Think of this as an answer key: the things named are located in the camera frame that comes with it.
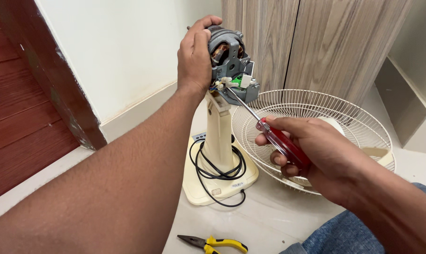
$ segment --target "wooden door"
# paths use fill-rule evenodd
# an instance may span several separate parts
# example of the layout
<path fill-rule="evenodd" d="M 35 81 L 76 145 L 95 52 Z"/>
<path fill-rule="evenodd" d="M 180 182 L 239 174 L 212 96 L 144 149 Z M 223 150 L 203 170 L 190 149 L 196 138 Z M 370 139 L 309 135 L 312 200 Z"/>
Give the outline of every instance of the wooden door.
<path fill-rule="evenodd" d="M 285 89 L 360 105 L 412 0 L 301 0 Z"/>
<path fill-rule="evenodd" d="M 222 0 L 223 27 L 241 31 L 261 92 L 283 89 L 299 0 Z"/>
<path fill-rule="evenodd" d="M 0 28 L 0 196 L 78 146 Z"/>

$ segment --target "wooden cabinet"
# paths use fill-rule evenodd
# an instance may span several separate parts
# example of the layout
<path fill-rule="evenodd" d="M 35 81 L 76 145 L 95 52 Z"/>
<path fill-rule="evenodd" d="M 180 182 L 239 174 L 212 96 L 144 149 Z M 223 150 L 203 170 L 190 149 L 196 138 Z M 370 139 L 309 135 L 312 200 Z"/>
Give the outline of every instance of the wooden cabinet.
<path fill-rule="evenodd" d="M 412 0 L 222 0 L 261 91 L 307 89 L 360 105 Z"/>

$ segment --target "black power cord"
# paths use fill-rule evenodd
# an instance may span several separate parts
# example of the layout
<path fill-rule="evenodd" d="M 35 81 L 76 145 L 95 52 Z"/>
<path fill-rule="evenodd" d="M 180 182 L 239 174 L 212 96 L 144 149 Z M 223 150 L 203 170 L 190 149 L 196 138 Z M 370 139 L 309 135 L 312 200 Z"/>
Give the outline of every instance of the black power cord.
<path fill-rule="evenodd" d="M 204 188 L 205 192 L 210 196 L 210 198 L 212 198 L 216 203 L 222 205 L 222 206 L 227 206 L 227 207 L 237 207 L 241 204 L 243 204 L 244 200 L 246 199 L 246 193 L 244 193 L 244 189 L 241 189 L 241 193 L 243 193 L 243 200 L 241 200 L 241 202 L 239 202 L 236 205 L 226 205 L 223 204 L 221 202 L 219 202 L 218 200 L 216 200 L 215 198 L 213 198 L 213 196 L 210 194 L 210 192 L 207 190 L 207 188 L 205 187 L 204 183 L 202 182 L 200 176 L 206 178 L 206 179 L 219 179 L 219 180 L 227 180 L 227 181 L 231 181 L 231 180 L 236 180 L 239 179 L 240 177 L 244 176 L 244 174 L 246 173 L 246 162 L 244 160 L 243 154 L 240 152 L 240 150 L 238 150 L 237 147 L 232 146 L 232 152 L 235 153 L 236 155 L 238 155 L 238 158 L 240 159 L 240 162 L 238 163 L 238 166 L 236 166 L 235 168 L 223 173 L 221 170 L 219 170 L 209 159 L 207 159 L 204 155 L 204 153 L 202 152 L 202 148 L 204 147 L 205 141 L 204 138 L 198 139 L 196 140 L 191 147 L 189 148 L 189 158 L 191 159 L 191 162 L 193 163 L 193 165 L 196 167 L 196 173 L 197 173 L 197 177 L 199 178 L 199 182 L 202 185 L 202 187 Z M 198 141 L 202 141 L 202 143 L 200 144 L 199 150 L 196 153 L 196 160 L 193 160 L 193 157 L 191 156 L 191 150 L 193 149 L 193 146 L 198 142 Z M 208 162 L 208 164 L 210 164 L 210 166 L 216 171 L 218 172 L 219 175 L 213 175 L 203 169 L 201 169 L 198 165 L 197 165 L 197 159 L 199 158 L 199 153 L 202 155 L 202 157 Z M 243 174 L 237 176 L 241 169 L 243 168 Z"/>

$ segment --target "hand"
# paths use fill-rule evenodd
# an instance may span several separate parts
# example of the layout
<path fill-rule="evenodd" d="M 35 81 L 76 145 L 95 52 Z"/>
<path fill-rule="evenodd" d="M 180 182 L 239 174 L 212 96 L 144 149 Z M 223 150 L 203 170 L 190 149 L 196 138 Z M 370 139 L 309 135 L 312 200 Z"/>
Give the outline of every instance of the hand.
<path fill-rule="evenodd" d="M 196 21 L 186 33 L 177 52 L 178 90 L 199 95 L 200 99 L 205 96 L 212 79 L 212 66 L 207 46 L 211 33 L 205 28 L 221 23 L 220 17 L 208 15 Z"/>
<path fill-rule="evenodd" d="M 279 151 L 271 154 L 271 162 L 280 165 L 285 177 L 306 177 L 319 193 L 335 204 L 347 207 L 356 190 L 356 183 L 369 169 L 380 166 L 356 145 L 338 132 L 332 125 L 317 118 L 274 118 L 266 122 L 284 133 L 300 147 L 312 161 L 307 170 L 299 171 L 287 165 L 287 158 Z M 260 134 L 255 138 L 259 146 L 268 144 Z"/>

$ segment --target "barcode label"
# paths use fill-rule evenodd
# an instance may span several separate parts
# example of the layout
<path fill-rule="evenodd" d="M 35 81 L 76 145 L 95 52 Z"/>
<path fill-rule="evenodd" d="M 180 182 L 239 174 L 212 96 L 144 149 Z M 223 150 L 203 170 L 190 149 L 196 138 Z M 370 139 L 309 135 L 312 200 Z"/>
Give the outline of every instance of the barcode label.
<path fill-rule="evenodd" d="M 232 184 L 232 188 L 240 187 L 240 186 L 242 186 L 243 184 L 244 184 L 243 182 L 241 182 L 241 183 L 236 183 L 236 184 Z"/>

